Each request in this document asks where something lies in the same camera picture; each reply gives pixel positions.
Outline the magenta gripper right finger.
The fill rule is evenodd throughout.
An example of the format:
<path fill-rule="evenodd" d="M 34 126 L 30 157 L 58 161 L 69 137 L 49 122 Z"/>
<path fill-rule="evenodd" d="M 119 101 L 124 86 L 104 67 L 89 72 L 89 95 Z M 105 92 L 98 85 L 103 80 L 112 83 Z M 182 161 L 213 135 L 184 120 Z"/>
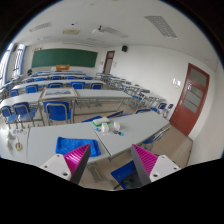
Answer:
<path fill-rule="evenodd" d="M 137 145 L 132 145 L 131 155 L 143 186 L 180 170 L 166 155 L 157 156 Z"/>

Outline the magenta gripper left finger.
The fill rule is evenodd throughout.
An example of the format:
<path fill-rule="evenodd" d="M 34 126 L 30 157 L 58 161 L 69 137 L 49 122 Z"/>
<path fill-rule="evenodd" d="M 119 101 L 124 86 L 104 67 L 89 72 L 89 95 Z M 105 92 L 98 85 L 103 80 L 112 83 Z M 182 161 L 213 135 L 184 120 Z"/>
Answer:
<path fill-rule="evenodd" d="M 65 155 L 54 155 L 45 162 L 41 168 L 74 184 L 78 184 L 88 162 L 90 153 L 90 145 L 86 144 Z"/>

